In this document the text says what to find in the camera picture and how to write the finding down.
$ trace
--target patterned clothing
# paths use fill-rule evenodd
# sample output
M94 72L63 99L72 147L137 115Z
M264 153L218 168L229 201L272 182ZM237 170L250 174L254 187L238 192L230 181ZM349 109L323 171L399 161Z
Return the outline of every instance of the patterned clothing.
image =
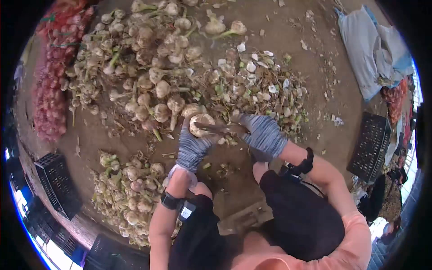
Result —
M385 176L384 202L378 216L385 218L388 222L395 221L400 215L402 198L399 186L392 179Z

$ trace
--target black plastic crate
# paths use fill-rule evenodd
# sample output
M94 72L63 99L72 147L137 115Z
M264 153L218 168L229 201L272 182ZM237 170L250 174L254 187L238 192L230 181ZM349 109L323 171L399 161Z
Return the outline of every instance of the black plastic crate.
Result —
M73 185L64 156L49 153L36 161L35 165L52 206L71 220L83 203Z
M363 112L360 134L346 169L367 184L373 184L381 173L390 134L387 118Z
M99 234L87 254L83 270L148 270L149 255Z
M77 247L76 240L65 229L61 228L58 233L52 236L51 240L69 257L72 256L73 251Z

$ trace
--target gray glove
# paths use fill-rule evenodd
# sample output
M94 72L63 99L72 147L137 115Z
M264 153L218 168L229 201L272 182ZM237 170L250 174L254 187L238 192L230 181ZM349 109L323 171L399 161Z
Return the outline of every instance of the gray glove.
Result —
M178 139L178 157L175 163L189 172L196 173L208 148L216 143L221 136L210 134L198 139L189 132L190 121L191 116L183 121Z
M231 121L240 123L249 129L251 134L241 135L247 144L270 154L273 158L282 153L288 142L288 138L281 134L277 122L270 116L238 114L233 116Z

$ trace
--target hand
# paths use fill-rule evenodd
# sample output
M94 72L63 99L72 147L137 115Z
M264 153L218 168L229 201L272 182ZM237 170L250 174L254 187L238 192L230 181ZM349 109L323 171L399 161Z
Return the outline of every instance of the hand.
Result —
M189 125L193 114L183 121L180 137L178 139L178 157L176 164L189 172L196 173L200 162L203 160L210 146L216 143L221 136L209 134L202 138L196 138L189 132Z
M274 158L282 153L288 142L288 138L281 135L279 126L270 116L238 114L233 116L231 121L240 123L249 129L250 135L241 135L247 144L272 155Z

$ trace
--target garlic bulb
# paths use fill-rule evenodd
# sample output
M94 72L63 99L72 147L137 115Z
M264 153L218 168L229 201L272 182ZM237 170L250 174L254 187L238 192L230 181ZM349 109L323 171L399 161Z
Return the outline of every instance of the garlic bulb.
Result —
M169 3L166 8L165 11L168 13L169 16L177 16L178 15L178 6L176 3Z
M109 13L101 16L101 22L103 22L104 24L110 24L113 20L114 19Z
M186 51L186 59L193 61L201 56L201 47L190 47Z
M191 26L192 26L191 21L186 18L178 18L174 22L174 27L179 28L181 30L189 30Z
M203 123L203 124L210 124L210 125L215 124L214 119L208 114L198 114L198 115L195 115L194 117L192 117L191 118L191 124L189 126L189 131L191 132L192 135L194 135L195 137L198 137L198 138L201 138L205 135L208 135L208 134L210 134L210 132L197 128L195 126L195 122Z
M159 123L164 123L168 120L170 113L167 105L158 104L155 106L154 110L155 110L154 117L156 121L158 121Z
M142 89L151 89L151 88L153 88L154 85L150 81L149 74L146 73L146 74L143 74L143 75L141 75L141 76L138 77L138 84L137 84L137 86L139 88L142 88Z
M161 163L152 163L150 165L150 171L154 176L160 176L165 173L165 169Z
M183 111L181 112L181 115L184 118L188 118L189 115L197 113L197 112L200 112L200 106L196 103L190 103L184 107Z
M179 95L175 95L173 97L170 97L168 100L168 108L171 110L171 123L169 126L169 129L173 131L175 129L175 126L177 125L177 115L179 112L182 111L184 105L186 102L184 99L182 99Z

